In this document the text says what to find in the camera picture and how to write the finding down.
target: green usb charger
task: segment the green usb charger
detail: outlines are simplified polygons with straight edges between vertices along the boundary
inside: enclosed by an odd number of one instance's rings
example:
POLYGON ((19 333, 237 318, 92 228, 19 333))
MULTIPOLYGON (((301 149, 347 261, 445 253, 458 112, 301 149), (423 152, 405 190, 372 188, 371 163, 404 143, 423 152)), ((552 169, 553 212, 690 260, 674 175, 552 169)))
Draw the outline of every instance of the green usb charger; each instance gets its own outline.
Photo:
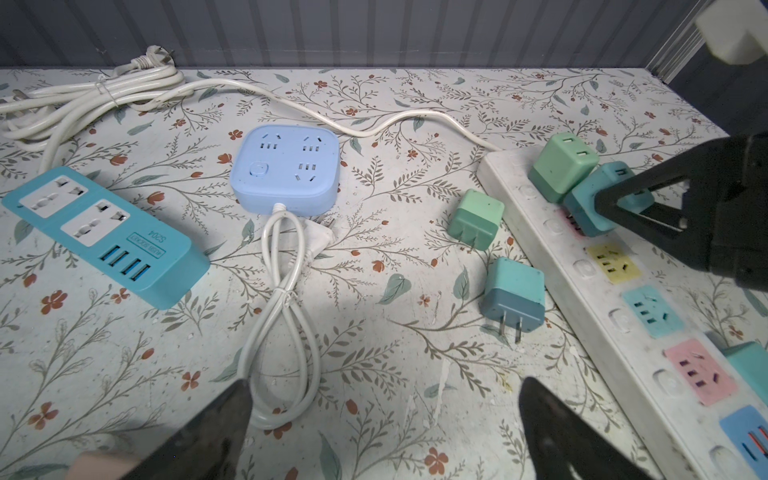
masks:
POLYGON ((559 204, 565 195, 585 179, 600 158, 579 137, 564 132, 552 135, 528 179, 548 202, 559 204))
POLYGON ((502 223, 504 204, 469 189, 453 214, 448 235, 477 250, 486 250, 502 223))

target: usb port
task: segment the usb port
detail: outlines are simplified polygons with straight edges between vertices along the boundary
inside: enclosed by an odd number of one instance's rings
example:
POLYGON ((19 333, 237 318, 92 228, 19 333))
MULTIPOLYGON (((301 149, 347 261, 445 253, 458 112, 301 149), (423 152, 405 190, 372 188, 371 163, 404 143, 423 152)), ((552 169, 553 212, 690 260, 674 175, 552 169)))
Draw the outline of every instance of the usb port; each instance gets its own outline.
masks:
POLYGON ((133 280, 134 282, 136 280, 139 280, 139 277, 144 275, 144 272, 146 272, 147 270, 149 270, 149 265, 144 265, 143 267, 141 267, 141 270, 137 271, 136 274, 131 277, 131 280, 133 280))
POLYGON ((101 260, 101 261, 103 262, 103 261, 104 261, 104 260, 106 260, 107 258, 111 257, 111 256, 112 256, 112 254, 113 254, 113 253, 115 253, 115 252, 117 252, 119 249, 120 249, 120 245, 115 245, 114 247, 112 247, 111 249, 109 249, 109 251, 108 251, 107 253, 105 253, 105 254, 104 254, 104 255, 102 255, 101 257, 98 257, 98 259, 99 259, 99 260, 101 260))
POLYGON ((138 258, 131 262, 130 265, 126 266, 123 271, 121 272, 123 275, 126 275, 128 272, 130 272, 135 266, 137 266, 139 263, 141 263, 141 260, 138 258))
POLYGON ((109 263, 109 266, 115 266, 115 265, 117 265, 117 264, 118 264, 118 262, 119 262, 120 260, 123 260, 123 259, 124 259, 125 257, 127 257, 127 256, 128 256, 128 252, 127 252, 127 251, 125 251, 125 250, 123 250, 123 253, 121 253, 120 255, 118 255, 118 258, 116 258, 116 259, 112 260, 112 261, 109 263))

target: floral tablecloth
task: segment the floral tablecloth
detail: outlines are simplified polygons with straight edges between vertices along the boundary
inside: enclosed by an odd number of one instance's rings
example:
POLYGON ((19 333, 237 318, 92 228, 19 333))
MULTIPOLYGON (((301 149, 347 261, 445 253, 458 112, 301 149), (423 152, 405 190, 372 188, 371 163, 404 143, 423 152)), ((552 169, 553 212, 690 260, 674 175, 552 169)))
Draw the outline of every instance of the floral tablecloth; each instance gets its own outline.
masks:
MULTIPOLYGON (((0 71, 0 94, 99 74, 0 71)), ((508 148, 573 131, 604 161, 635 170, 723 135, 640 69, 186 75, 258 83, 359 128, 394 111, 434 108, 508 148)), ((168 311, 2 209, 0 475, 62 478, 84 450, 146 455, 227 386, 270 293, 258 241, 266 218, 237 204, 227 177, 245 133, 265 123, 315 124, 263 98, 209 88, 161 111, 111 112, 59 151, 65 164, 205 250, 209 272, 168 311)), ((484 252, 445 233, 463 192, 479 188, 483 150, 422 119, 339 140, 339 197, 317 219, 336 241, 300 282, 322 353, 320 391, 295 422, 249 430, 238 478, 534 478, 516 402, 526 376, 658 476, 551 299, 545 326, 518 345, 514 332, 500 336, 479 314, 488 264, 527 261, 506 227, 484 252)), ((0 192, 33 178, 37 166, 36 154, 0 144, 0 192)), ((768 341, 765 294, 650 247, 642 254, 722 343, 768 341)), ((295 388, 289 344, 278 324, 263 353, 262 387, 275 408, 295 388)))

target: gray corrugated wall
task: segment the gray corrugated wall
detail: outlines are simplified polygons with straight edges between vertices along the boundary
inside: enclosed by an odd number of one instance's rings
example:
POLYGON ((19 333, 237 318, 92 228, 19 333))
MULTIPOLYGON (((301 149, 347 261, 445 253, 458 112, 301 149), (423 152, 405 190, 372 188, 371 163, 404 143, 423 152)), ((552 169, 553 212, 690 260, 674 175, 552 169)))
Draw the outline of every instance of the gray corrugated wall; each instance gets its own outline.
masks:
POLYGON ((731 135, 768 131, 765 56, 749 65, 725 65, 702 47, 670 87, 731 135))
POLYGON ((0 65, 643 67, 695 0, 0 0, 0 65))

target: white power strip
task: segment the white power strip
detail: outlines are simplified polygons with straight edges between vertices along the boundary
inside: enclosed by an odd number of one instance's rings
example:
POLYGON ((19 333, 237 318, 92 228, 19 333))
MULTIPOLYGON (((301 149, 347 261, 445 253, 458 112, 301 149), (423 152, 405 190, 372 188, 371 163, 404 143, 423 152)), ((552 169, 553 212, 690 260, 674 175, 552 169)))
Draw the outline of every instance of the white power strip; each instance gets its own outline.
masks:
POLYGON ((768 418, 768 407, 686 310, 668 296, 647 297, 652 303, 660 302, 650 312, 638 305, 641 301, 632 300, 636 297, 628 298, 637 307, 624 300, 622 294, 644 286, 664 292, 632 252, 633 244, 645 240, 620 227, 600 237, 580 235, 562 207, 547 202, 528 179, 528 170, 540 153, 541 147, 489 153, 480 163, 478 179, 488 195, 504 203, 505 222, 528 259, 545 273, 549 293, 661 471, 667 478, 691 480, 757 478, 719 421, 748 405, 768 418), (611 259, 609 254, 598 260, 587 250, 606 244, 611 246, 605 252, 618 250, 626 257, 611 259), (634 270, 634 266, 639 271, 630 278, 626 270, 634 270), (613 284, 608 276, 617 273, 620 277, 613 284), (667 325, 675 313, 680 317, 675 320, 679 328, 667 325), (689 343, 681 345, 691 339, 706 351, 694 352, 689 343), (680 348, 667 358, 664 351, 675 346, 680 348), (685 360, 689 352, 696 369, 685 360), (686 378, 687 369, 691 378, 686 378), (727 396, 729 387, 733 388, 730 379, 737 390, 727 396))

